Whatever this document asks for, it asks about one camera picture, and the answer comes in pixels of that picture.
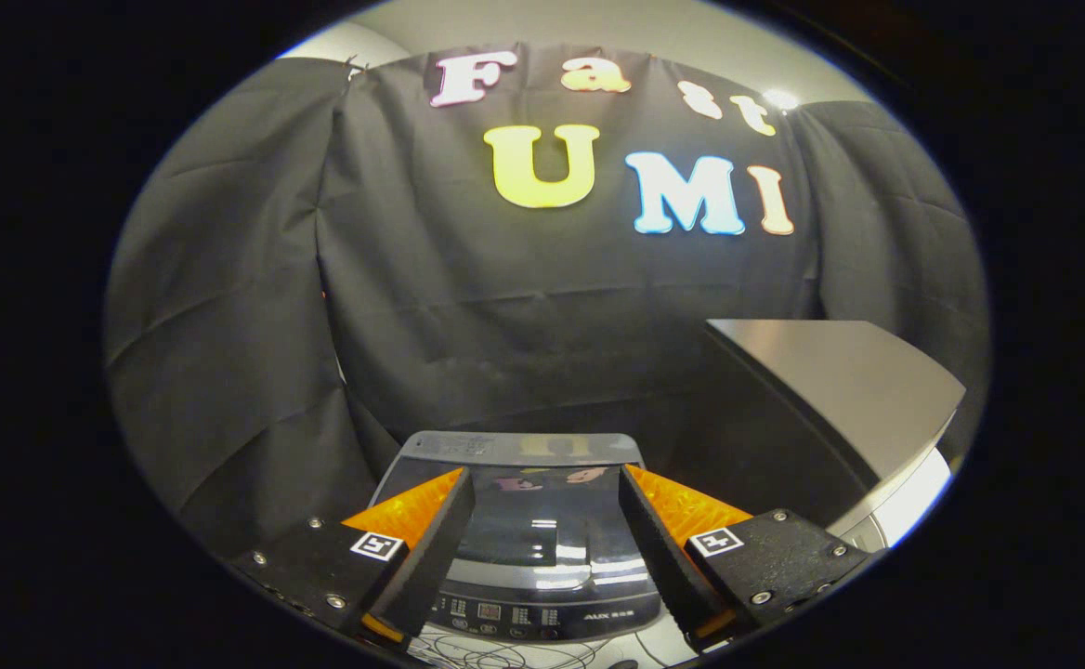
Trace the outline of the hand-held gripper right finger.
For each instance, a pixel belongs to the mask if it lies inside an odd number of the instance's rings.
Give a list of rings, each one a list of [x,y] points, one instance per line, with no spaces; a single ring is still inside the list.
[[[784,622],[873,559],[789,509],[751,514],[640,466],[620,467],[620,506],[659,597],[695,651]]]

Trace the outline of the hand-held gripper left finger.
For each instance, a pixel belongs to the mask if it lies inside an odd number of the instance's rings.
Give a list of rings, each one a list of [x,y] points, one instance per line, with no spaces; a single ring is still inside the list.
[[[439,602],[475,503],[470,467],[455,467],[346,520],[305,522],[231,566],[335,635],[406,649]]]

